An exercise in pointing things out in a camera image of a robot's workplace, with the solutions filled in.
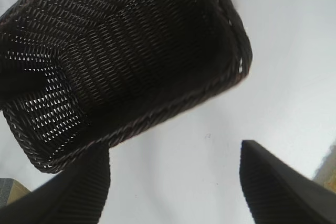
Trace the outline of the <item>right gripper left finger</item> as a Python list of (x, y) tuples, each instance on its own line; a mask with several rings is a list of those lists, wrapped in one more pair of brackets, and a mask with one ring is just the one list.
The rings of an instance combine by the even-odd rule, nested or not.
[(98, 223), (109, 188), (108, 147), (93, 146), (50, 181), (1, 208), (1, 223)]

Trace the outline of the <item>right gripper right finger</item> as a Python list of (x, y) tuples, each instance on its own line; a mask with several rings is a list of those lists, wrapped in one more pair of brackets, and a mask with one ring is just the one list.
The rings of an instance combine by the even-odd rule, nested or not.
[(335, 193), (243, 140), (240, 184), (255, 223), (335, 223)]

